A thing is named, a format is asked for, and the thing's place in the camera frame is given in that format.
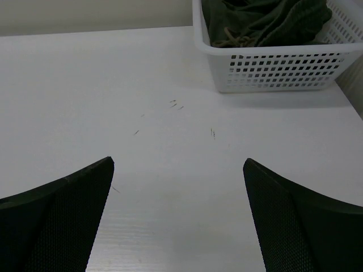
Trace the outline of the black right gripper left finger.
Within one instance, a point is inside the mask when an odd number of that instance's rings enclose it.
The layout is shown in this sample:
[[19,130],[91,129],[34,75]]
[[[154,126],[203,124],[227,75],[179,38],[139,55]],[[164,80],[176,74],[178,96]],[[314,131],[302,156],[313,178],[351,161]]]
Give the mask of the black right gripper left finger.
[[103,158],[1,199],[1,271],[85,271],[114,174]]

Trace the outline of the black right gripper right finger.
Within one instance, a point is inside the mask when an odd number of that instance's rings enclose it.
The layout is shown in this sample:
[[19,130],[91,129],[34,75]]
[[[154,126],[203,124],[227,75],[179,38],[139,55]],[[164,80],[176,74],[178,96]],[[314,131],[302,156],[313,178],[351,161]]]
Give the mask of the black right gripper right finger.
[[248,158],[243,175],[266,271],[362,271],[362,207]]

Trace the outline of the dark green shorts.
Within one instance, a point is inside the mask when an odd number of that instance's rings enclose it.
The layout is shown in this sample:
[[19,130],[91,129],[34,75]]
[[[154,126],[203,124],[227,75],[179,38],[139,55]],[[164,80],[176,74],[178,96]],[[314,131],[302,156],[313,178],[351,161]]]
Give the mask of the dark green shorts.
[[201,1],[215,48],[312,45],[331,19],[326,1]]

